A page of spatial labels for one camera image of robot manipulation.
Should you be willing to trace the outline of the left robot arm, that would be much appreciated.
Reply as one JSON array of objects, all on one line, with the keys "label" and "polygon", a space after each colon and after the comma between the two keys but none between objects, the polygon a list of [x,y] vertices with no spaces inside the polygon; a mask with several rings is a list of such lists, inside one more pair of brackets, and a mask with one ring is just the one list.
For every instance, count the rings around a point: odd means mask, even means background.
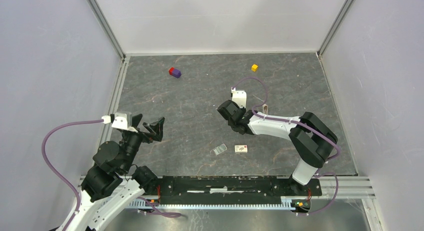
[{"label": "left robot arm", "polygon": [[165,118],[152,123],[144,122],[146,129],[138,128],[143,115],[130,112],[104,115],[92,123],[110,124],[121,132],[120,142],[102,143],[93,156],[94,165],[87,171],[80,190],[77,190],[47,160],[49,168],[62,179],[75,194],[76,201],[58,231],[103,231],[110,222],[132,201],[141,195],[151,195],[157,189],[158,177],[147,167],[139,166],[125,181],[142,143],[161,142]]}]

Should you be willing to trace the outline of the staple tray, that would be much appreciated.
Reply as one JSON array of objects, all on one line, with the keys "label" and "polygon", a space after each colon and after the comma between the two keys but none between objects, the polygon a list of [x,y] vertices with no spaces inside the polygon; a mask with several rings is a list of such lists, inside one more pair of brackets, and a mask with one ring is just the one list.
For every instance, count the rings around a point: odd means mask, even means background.
[{"label": "staple tray", "polygon": [[225,152],[227,149],[228,149],[227,146],[224,143],[222,143],[221,145],[215,147],[212,151],[216,156],[218,156],[221,153]]}]

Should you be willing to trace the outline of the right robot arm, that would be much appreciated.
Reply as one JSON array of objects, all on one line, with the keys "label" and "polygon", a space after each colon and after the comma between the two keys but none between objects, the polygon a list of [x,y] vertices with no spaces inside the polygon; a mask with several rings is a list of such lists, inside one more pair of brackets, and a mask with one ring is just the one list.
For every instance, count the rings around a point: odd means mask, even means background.
[{"label": "right robot arm", "polygon": [[300,156],[288,182],[289,190],[295,195],[309,189],[313,176],[333,158],[333,150],[341,151],[337,136],[312,112],[294,117],[266,115],[239,107],[232,100],[223,102],[217,111],[241,135],[268,135],[292,142]]}]

